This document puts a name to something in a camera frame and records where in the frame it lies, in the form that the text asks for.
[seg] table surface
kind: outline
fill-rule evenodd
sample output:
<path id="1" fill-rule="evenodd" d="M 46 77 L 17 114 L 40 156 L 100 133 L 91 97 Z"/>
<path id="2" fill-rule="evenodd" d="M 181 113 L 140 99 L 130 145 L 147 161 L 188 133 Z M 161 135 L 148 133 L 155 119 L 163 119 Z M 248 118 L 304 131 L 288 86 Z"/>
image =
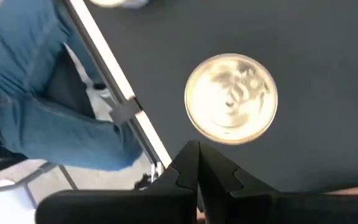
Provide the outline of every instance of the table surface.
<path id="1" fill-rule="evenodd" d="M 188 140 L 199 139 L 278 190 L 358 185 L 358 1 L 154 0 L 141 10 L 87 6 L 172 157 Z M 203 137 L 184 104 L 190 73 L 222 53 L 256 59 L 277 84 L 272 125 L 240 146 Z"/>

